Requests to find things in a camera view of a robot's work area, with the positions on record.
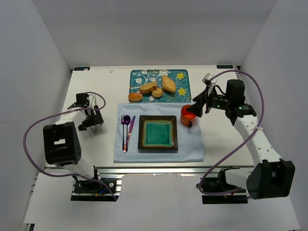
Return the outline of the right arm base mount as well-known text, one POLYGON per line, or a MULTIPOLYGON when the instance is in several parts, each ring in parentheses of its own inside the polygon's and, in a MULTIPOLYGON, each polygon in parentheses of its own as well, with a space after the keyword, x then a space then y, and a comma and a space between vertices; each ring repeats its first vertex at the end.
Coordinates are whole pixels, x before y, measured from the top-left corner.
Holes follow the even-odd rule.
POLYGON ((239 169, 238 167, 222 168, 217 177, 206 177, 201 189, 204 192, 214 193, 214 195, 202 195, 202 204, 204 205, 224 205, 224 204, 247 204, 248 197, 246 190, 237 186, 230 185, 225 179, 227 170, 239 169))

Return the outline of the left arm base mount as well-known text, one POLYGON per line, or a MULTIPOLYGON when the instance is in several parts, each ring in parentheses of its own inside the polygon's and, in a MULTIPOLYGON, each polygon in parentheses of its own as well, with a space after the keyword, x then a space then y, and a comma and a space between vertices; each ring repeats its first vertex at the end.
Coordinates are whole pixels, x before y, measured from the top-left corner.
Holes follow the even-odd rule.
MULTIPOLYGON (((122 185, 121 177, 101 177, 116 198, 119 197, 122 185)), ((79 202, 115 202, 116 200, 103 185, 88 180, 74 180, 71 201, 79 202)))

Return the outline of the sliced baguette bread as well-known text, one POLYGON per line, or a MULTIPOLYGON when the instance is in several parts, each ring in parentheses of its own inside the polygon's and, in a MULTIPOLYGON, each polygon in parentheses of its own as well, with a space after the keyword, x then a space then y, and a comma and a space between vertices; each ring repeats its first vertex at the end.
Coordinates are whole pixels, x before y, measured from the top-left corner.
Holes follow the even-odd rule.
POLYGON ((152 92, 152 91, 156 90, 157 89, 157 85, 158 84, 157 84, 156 81, 152 81, 152 82, 146 83, 146 84, 140 86, 139 92, 141 94, 147 94, 149 92, 152 92))

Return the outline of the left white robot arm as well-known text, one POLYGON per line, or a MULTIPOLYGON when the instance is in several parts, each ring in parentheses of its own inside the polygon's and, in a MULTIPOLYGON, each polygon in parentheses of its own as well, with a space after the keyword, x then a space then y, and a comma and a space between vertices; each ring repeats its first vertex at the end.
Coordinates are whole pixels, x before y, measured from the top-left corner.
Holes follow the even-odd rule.
POLYGON ((88 92, 76 94, 76 102, 60 119, 43 128, 45 159, 48 164, 64 167, 74 174, 77 180, 95 179, 100 176, 97 168, 82 157, 79 131, 88 128, 96 133, 103 124, 103 117, 93 94, 88 92))

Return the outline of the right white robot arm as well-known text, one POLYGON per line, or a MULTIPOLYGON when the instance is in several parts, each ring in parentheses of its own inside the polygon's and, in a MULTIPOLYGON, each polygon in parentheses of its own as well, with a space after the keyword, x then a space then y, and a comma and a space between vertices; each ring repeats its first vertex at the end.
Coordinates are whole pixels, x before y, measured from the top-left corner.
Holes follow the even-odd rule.
POLYGON ((238 167, 220 169, 217 178, 210 182, 202 178, 198 187, 203 194, 219 195, 245 190, 252 199, 287 197, 290 193, 295 166, 285 161, 274 150, 262 128, 258 127, 255 110, 245 103, 244 82, 231 79, 226 92, 217 94, 217 87, 210 84, 193 99, 187 111, 201 117, 211 108, 225 111, 226 117, 244 140, 253 159, 252 171, 238 167))

